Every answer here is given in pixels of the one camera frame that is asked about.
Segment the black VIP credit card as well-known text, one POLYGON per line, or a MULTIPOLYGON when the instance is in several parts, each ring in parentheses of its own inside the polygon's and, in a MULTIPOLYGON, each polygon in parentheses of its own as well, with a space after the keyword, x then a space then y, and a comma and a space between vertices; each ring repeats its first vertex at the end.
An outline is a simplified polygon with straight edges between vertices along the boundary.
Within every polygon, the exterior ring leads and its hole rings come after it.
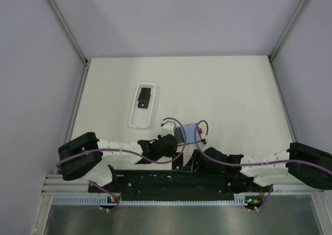
POLYGON ((176 153, 172 157, 172 170, 181 170, 183 168, 184 156, 181 153, 176 153))

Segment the red leather card holder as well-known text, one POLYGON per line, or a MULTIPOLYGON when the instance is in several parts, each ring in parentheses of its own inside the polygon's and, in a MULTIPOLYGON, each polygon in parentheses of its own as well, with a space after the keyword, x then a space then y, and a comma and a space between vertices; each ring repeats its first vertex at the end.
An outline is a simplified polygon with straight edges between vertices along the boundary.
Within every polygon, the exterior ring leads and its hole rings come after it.
POLYGON ((202 130, 200 128, 197 128, 197 130, 195 130, 196 126, 196 123, 191 123, 183 126, 182 133, 184 135, 184 143, 178 144, 178 146, 194 144, 195 140, 198 143, 200 142, 200 140, 202 139, 202 130))

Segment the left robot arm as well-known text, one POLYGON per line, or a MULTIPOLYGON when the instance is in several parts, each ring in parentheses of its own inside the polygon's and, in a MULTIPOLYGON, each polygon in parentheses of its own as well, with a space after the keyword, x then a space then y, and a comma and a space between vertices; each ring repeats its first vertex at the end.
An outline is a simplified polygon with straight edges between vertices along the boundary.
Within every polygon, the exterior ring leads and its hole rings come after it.
POLYGON ((170 169, 183 147, 184 138, 176 132, 131 143, 106 141, 87 132, 59 147, 57 168, 65 181, 83 178, 110 192, 118 184, 116 171, 170 169))

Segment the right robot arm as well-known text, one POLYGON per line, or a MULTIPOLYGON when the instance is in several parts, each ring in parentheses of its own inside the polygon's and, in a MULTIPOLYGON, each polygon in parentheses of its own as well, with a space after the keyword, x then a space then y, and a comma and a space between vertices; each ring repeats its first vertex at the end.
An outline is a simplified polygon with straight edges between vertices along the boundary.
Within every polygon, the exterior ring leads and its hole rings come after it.
POLYGON ((267 192, 272 185, 304 183, 318 190, 331 190, 331 155, 319 149, 291 143, 272 155, 226 155, 211 145, 195 149, 183 173, 220 183, 229 192, 267 192))

